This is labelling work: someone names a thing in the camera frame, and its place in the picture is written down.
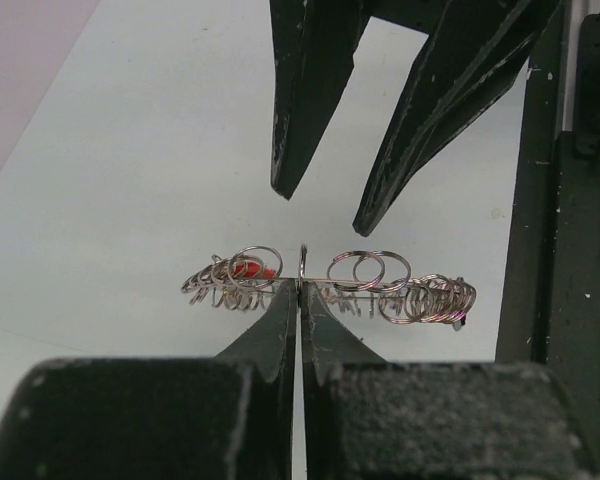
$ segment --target metal ring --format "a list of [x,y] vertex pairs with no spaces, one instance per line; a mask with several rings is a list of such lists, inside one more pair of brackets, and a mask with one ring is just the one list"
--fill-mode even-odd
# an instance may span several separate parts
[[191,275],[182,284],[180,291],[182,293],[191,293],[194,290],[197,290],[199,288],[204,288],[204,287],[210,285],[211,282],[208,282],[208,281],[206,281],[206,279],[203,279],[202,275],[208,275],[209,272],[211,271],[212,267],[213,267],[213,265],[208,265],[205,268],[203,268],[202,270],[200,270],[199,272]]
[[427,285],[434,297],[433,307],[428,315],[422,318],[423,323],[446,323],[458,308],[457,296],[453,282],[442,275],[427,275],[420,279]]
[[233,277],[233,265],[238,261],[238,259],[240,257],[242,257],[246,252],[252,251],[252,250],[265,250],[267,252],[271,252],[273,253],[276,258],[278,259],[278,261],[280,262],[280,266],[278,267],[278,270],[276,271],[275,275],[274,275],[274,279],[279,277],[280,274],[282,273],[282,267],[284,265],[283,261],[282,261],[282,256],[280,255],[280,253],[275,249],[275,248],[271,248],[271,247],[265,247],[265,246],[255,246],[255,247],[247,247],[247,248],[243,248],[242,250],[240,250],[238,253],[236,253],[233,257],[231,257],[231,259],[229,260],[229,264],[227,265],[227,278],[229,279],[229,281],[234,284],[236,287],[241,288],[243,290],[262,290],[263,288],[267,288],[268,286],[272,285],[274,280],[265,280],[263,282],[257,283],[255,285],[245,285],[244,283],[240,283],[240,281],[236,280]]
[[351,258],[351,257],[373,258],[376,262],[378,262],[380,264],[380,274],[376,278],[371,280],[370,282],[365,283],[364,285],[357,285],[354,287],[354,286],[346,286],[346,285],[342,285],[340,283],[334,282],[333,288],[340,290],[341,292],[363,292],[365,290],[369,290],[370,288],[375,287],[378,283],[380,283],[382,281],[382,278],[384,277],[384,272],[385,272],[384,261],[375,253],[368,252],[366,250],[353,250],[351,252],[345,252],[345,253],[341,253],[340,255],[338,255],[336,258],[333,259],[333,261],[329,265],[329,268],[327,268],[327,278],[329,280],[331,280],[331,269],[337,263],[341,262],[342,260],[344,260],[346,258]]
[[[386,312],[389,301],[400,302],[396,308],[396,315],[389,315]],[[432,313],[435,308],[435,298],[431,293],[429,286],[419,278],[413,278],[409,281],[408,290],[405,295],[394,293],[390,297],[378,297],[378,312],[380,316],[388,322],[396,325],[409,325],[412,323],[424,323],[424,319]],[[404,310],[404,317],[399,317]]]
[[307,245],[305,243],[300,245],[300,260],[298,260],[298,286],[296,288],[298,295],[298,306],[302,302],[302,285],[304,283],[304,276],[307,268]]
[[207,296],[208,293],[209,293],[209,289],[208,288],[200,288],[193,295],[193,297],[191,297],[191,300],[189,300],[189,305],[193,305],[195,303],[202,302],[202,300],[204,300],[204,298]]
[[238,309],[238,306],[240,305],[241,301],[241,298],[239,296],[229,296],[229,292],[227,290],[222,292],[222,299],[224,302],[224,306],[232,312]]
[[218,289],[214,287],[213,292],[211,293],[211,306],[213,308],[220,308],[220,306],[224,303],[224,290],[222,290],[222,293],[220,294],[219,301],[216,301],[216,292],[217,291],[218,291]]
[[[244,275],[246,275],[248,273],[249,262],[255,263],[260,267],[260,269],[258,270],[256,275],[258,275],[260,272],[262,272],[264,270],[264,262],[262,261],[261,258],[254,257],[251,255],[241,255],[240,258],[238,258],[236,260],[235,267],[233,267],[231,269],[231,270],[236,270],[240,265],[242,265],[242,270],[240,271],[240,273],[237,274],[237,278],[242,278]],[[215,285],[218,285],[218,286],[230,285],[224,281],[225,278],[228,278],[228,272],[229,272],[229,260],[228,259],[224,259],[219,262],[216,262],[215,264],[213,264],[211,266],[211,273],[210,273],[211,281]]]
[[[386,294],[386,293],[397,292],[407,286],[407,283],[411,279],[411,265],[409,264],[409,262],[407,262],[407,260],[403,256],[398,255],[397,253],[388,252],[385,250],[375,250],[375,251],[369,252],[369,253],[373,253],[373,254],[377,255],[378,257],[389,257],[389,258],[393,258],[394,260],[399,261],[407,269],[407,275],[404,278],[399,279],[398,283],[392,282],[394,284],[393,287],[385,287],[385,288],[373,287],[373,288],[369,288],[368,291],[373,292],[373,293]],[[358,267],[360,266],[361,263],[363,263],[368,258],[369,257],[360,257],[360,259],[353,266],[353,278],[358,282],[360,281],[360,279],[358,278],[358,275],[357,275]]]

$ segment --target white background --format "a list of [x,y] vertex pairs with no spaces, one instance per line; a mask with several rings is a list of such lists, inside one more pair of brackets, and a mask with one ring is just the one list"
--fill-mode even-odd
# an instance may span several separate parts
[[206,316],[179,286],[212,253],[252,244],[280,250],[288,274],[306,242],[309,275],[358,248],[398,252],[416,275],[461,275],[478,302],[460,333],[350,326],[388,359],[492,360],[524,74],[417,175],[370,238],[351,228],[424,38],[371,21],[286,202],[269,187],[268,2],[102,0],[0,174],[0,413],[45,358],[217,353],[248,322]]

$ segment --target metal wire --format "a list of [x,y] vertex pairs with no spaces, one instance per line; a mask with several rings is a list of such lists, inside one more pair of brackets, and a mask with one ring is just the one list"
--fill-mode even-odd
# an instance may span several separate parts
[[[274,271],[266,268],[264,260],[253,252],[266,251],[279,262]],[[352,268],[352,280],[333,279],[333,267],[347,258],[357,257]],[[405,276],[385,282],[386,266],[383,258],[398,261],[405,268]],[[265,297],[275,294],[275,283],[281,277],[284,262],[280,253],[270,247],[253,246],[240,250],[229,258],[212,255],[212,263],[191,275],[182,285],[185,294],[193,293],[192,305],[202,302],[212,293],[212,306],[224,306],[229,310],[251,311],[266,309]],[[374,260],[380,273],[371,281],[362,281],[358,276],[360,265]],[[302,245],[298,264],[298,291],[304,281],[320,284],[321,292],[330,306],[340,312],[363,316],[362,302],[369,305],[368,316],[376,314],[398,325],[412,323],[443,323],[457,326],[466,319],[476,301],[476,289],[462,277],[452,280],[442,275],[427,275],[411,278],[411,266],[402,256],[384,250],[355,250],[345,252],[333,259],[327,267],[326,278],[306,278],[307,247]]]

